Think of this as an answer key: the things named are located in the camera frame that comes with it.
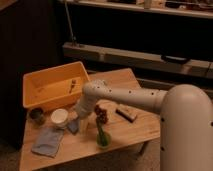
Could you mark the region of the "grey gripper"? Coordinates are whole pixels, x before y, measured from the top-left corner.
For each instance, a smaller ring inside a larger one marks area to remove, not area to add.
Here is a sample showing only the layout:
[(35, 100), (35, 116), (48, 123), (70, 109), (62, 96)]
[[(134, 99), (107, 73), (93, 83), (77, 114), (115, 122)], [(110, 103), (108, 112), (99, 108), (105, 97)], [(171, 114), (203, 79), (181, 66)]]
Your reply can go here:
[(84, 106), (82, 106), (81, 104), (77, 104), (75, 106), (75, 111), (78, 115), (78, 118), (80, 119), (79, 132), (81, 134), (84, 134), (86, 132), (88, 124), (89, 124), (89, 120), (87, 118), (91, 114), (91, 111), (89, 109), (85, 108)]

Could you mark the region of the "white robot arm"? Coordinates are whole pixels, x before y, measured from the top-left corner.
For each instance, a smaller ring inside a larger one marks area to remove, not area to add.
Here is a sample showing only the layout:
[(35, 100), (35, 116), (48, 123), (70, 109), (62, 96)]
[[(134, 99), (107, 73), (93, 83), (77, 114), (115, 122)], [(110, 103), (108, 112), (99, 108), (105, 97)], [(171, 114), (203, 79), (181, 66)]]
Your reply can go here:
[(213, 102), (202, 89), (181, 84), (167, 91), (131, 90), (91, 81), (76, 104), (78, 116), (88, 117), (101, 99), (160, 116), (161, 171), (213, 171)]

